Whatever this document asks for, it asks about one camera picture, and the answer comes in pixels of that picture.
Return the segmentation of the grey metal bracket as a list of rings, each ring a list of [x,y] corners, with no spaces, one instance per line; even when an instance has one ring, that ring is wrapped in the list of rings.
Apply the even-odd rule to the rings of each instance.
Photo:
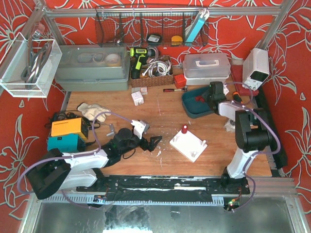
[[[115,128],[113,124],[109,124],[110,132],[106,134],[106,136],[114,136],[115,135]]]

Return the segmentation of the red large spring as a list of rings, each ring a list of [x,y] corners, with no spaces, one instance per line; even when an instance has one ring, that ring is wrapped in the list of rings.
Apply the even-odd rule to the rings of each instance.
[[[187,125],[183,125],[183,128],[181,130],[182,134],[186,134],[188,132],[188,126]]]

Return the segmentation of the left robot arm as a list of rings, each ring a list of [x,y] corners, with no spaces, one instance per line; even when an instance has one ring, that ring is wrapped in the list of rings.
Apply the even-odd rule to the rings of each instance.
[[[138,147],[153,151],[161,140],[161,136],[147,140],[128,128],[122,128],[99,150],[79,153],[50,150],[26,172],[26,177],[37,198],[47,199],[63,189],[94,185],[99,179],[96,169],[116,164],[126,153]]]

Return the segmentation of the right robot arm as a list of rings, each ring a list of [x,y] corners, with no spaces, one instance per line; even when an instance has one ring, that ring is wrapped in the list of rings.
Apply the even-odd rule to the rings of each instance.
[[[237,150],[230,164],[221,176],[223,190],[232,192],[247,185],[247,170],[259,154],[273,141],[276,152],[280,150],[280,141],[268,124],[267,113],[262,108],[251,109],[244,103],[228,100],[222,82],[211,82],[203,100],[214,113],[235,122],[235,140]]]

